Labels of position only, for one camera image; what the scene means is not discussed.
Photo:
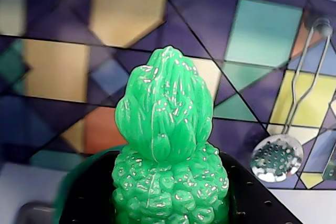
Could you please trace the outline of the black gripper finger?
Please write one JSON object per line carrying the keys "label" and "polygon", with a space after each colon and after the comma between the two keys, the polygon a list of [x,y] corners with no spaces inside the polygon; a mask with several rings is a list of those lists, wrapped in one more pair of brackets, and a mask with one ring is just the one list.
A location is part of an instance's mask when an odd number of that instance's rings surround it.
{"label": "black gripper finger", "polygon": [[229,179],[229,223],[297,223],[297,217],[249,170],[227,153],[219,156]]}
{"label": "black gripper finger", "polygon": [[111,174],[117,156],[117,151],[92,155],[65,176],[53,204],[52,223],[116,223]]}

